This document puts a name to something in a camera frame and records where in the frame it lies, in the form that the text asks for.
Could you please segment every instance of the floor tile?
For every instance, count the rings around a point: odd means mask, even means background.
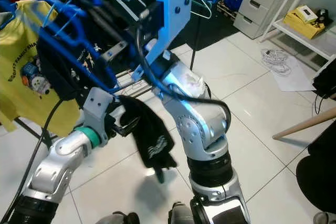
[[[183,151],[181,137],[174,129],[173,156],[178,169],[188,182],[189,168]],[[237,171],[245,199],[249,199],[272,179],[284,165],[258,140],[234,115],[227,133],[232,166]]]
[[[299,60],[299,65],[309,80],[315,77],[316,71]]]
[[[198,51],[193,71],[220,99],[267,72],[226,39]]]
[[[132,81],[131,74],[127,73],[124,76],[118,78],[118,85],[122,87],[131,81]],[[126,89],[118,91],[117,94],[127,94]]]
[[[70,181],[71,190],[79,187],[136,151],[132,135],[128,135],[127,137],[117,135],[111,138],[103,148],[97,147],[92,150],[91,155],[86,157],[75,170]]]
[[[29,123],[32,123],[31,120],[29,119],[26,119],[26,118],[20,118],[25,124],[29,124]],[[16,123],[15,121],[13,122],[17,128],[20,128],[21,126]],[[5,130],[5,127],[3,125],[0,125],[0,136],[3,136],[5,134],[7,134],[8,132]]]
[[[276,46],[269,40],[265,40],[262,43],[259,43],[258,39],[250,39],[241,32],[233,34],[227,37],[226,39],[230,41],[232,44],[234,44],[236,47],[238,47],[240,50],[242,50],[244,53],[252,57],[254,60],[259,62],[262,66],[264,65],[261,62],[260,50],[264,48],[279,49],[278,46]]]
[[[193,55],[193,52],[188,51],[188,52],[185,52],[184,54],[179,55],[178,57],[181,60],[181,62],[183,62],[189,68],[192,55]]]
[[[286,50],[293,56],[307,50],[306,46],[284,33],[279,33],[273,37],[270,37],[270,41]]]
[[[76,211],[75,203],[71,194],[64,196],[57,208],[52,224],[80,224],[80,219]]]
[[[290,169],[294,174],[296,174],[296,167],[298,166],[298,163],[303,159],[304,157],[309,156],[308,149],[304,149],[300,155],[298,155],[292,162],[289,163],[287,166],[288,169]]]
[[[185,52],[188,52],[192,50],[192,48],[190,46],[188,46],[187,44],[183,44],[179,47],[176,47],[174,49],[171,50],[172,53],[176,54],[177,56],[185,53]]]
[[[30,123],[29,126],[39,131],[36,124]],[[0,138],[0,216],[16,193],[36,143],[37,139],[21,127]],[[28,178],[47,154],[47,148],[42,144]]]
[[[324,59],[322,56],[318,55],[309,48],[295,56],[316,71],[318,71],[324,64],[328,62],[328,60]]]
[[[312,223],[313,216],[319,212],[286,168],[247,203],[247,208],[251,222],[256,224]]]
[[[225,102],[285,164],[331,123],[328,121],[281,140],[273,140],[274,134],[310,118],[311,104],[297,92],[281,92],[271,73],[230,95]]]
[[[160,184],[151,169],[145,169],[138,153],[73,191],[84,224],[96,223],[114,211],[135,211],[140,223],[167,223],[176,201],[193,197],[176,169],[164,172]]]

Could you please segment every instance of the white shelf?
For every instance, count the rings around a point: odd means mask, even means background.
[[[336,54],[336,44],[333,44],[331,42],[331,40],[328,38],[327,33],[325,32],[321,32],[316,37],[308,39],[304,35],[284,24],[282,22],[282,19],[274,22],[273,26],[278,28],[283,33],[294,38],[298,42],[302,43],[306,47],[310,48],[314,52],[318,53],[320,56],[324,57],[327,60],[333,59],[333,55]]]

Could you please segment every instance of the wooden stick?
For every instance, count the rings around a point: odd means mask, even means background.
[[[304,130],[306,128],[309,128],[311,126],[314,126],[316,124],[319,124],[319,123],[323,123],[327,120],[330,120],[330,119],[333,119],[333,118],[336,118],[336,107],[333,108],[333,109],[330,109],[330,110],[327,110],[321,114],[318,114],[308,120],[305,120],[304,122],[302,123],[299,123],[291,128],[288,128],[284,131],[281,131],[279,132],[278,134],[275,134],[273,136],[273,139],[276,139],[278,140],[279,138],[283,137],[283,136],[286,136],[286,135],[289,135],[291,133],[294,133],[294,132],[298,132],[298,131],[301,131],[301,130]]]

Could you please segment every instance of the paper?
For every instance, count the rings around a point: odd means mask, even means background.
[[[299,65],[298,60],[289,55],[286,60],[286,65],[291,69],[290,74],[287,76],[280,76],[273,70],[271,70],[274,79],[277,81],[279,88],[282,91],[310,91],[316,90],[307,78],[302,68]]]

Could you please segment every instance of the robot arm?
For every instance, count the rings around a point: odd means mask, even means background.
[[[167,71],[162,81],[188,96],[208,95],[203,79],[181,61]],[[250,223],[228,151],[225,133],[229,114],[217,105],[190,103],[162,94],[159,97],[174,117],[187,156],[189,180],[195,194],[191,200],[195,224]]]
[[[163,57],[159,56],[188,22],[190,0],[156,0],[156,3],[160,4],[153,5],[152,10],[146,9],[140,16],[143,25],[150,31],[143,35],[143,40],[153,38],[157,32],[157,39],[146,47],[148,64],[153,69],[156,66],[156,76],[170,90],[188,97],[208,98],[202,78],[178,59],[169,55],[167,57],[165,53],[164,57],[170,60],[162,60]],[[151,12],[162,14],[163,17],[156,17]],[[143,73],[142,67],[138,66],[133,75],[134,80],[138,80]],[[181,135],[195,194],[191,200],[195,223],[250,223],[228,151],[225,135],[230,123],[228,109],[177,99],[158,89],[154,89],[154,93],[174,117]],[[83,127],[59,139],[51,147],[49,155],[38,166],[23,191],[10,224],[50,224],[71,176],[82,160],[96,146],[106,145],[116,132],[125,136],[132,131],[137,119],[125,128],[114,124],[115,120],[109,116],[114,103],[114,97],[105,91],[99,88],[90,90],[83,106]]]

